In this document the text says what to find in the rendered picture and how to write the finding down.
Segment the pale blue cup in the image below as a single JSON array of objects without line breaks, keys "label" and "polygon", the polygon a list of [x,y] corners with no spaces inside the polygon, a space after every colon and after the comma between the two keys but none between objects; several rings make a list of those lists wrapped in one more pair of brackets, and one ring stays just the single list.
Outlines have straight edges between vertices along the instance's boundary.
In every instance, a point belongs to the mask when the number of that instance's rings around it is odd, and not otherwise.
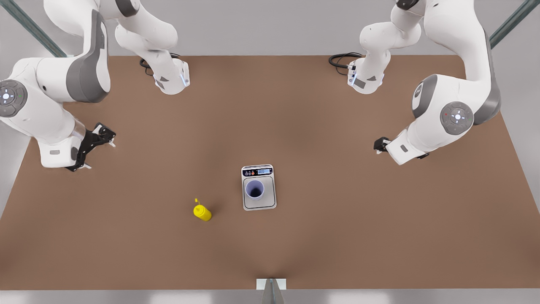
[{"label": "pale blue cup", "polygon": [[258,179],[251,179],[245,185],[245,194],[253,201],[260,200],[264,195],[264,191],[264,184]]}]

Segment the yellow sauce squeeze bottle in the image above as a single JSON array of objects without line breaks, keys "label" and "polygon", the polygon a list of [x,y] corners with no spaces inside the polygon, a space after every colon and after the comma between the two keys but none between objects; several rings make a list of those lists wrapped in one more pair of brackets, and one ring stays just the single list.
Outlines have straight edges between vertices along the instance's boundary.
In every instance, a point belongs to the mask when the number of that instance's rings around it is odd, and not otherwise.
[{"label": "yellow sauce squeeze bottle", "polygon": [[212,213],[209,209],[201,204],[201,202],[195,198],[195,207],[193,208],[193,214],[203,221],[210,221]]}]

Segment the grey digital kitchen scale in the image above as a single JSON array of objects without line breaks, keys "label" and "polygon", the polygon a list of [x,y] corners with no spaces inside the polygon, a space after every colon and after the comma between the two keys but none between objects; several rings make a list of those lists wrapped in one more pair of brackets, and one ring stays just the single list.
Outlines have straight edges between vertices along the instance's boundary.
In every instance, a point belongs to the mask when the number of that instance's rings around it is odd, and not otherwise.
[{"label": "grey digital kitchen scale", "polygon": [[[242,195],[244,210],[273,209],[277,206],[274,167],[271,164],[242,167]],[[262,198],[253,201],[245,194],[245,185],[251,179],[262,181],[265,187]]]}]

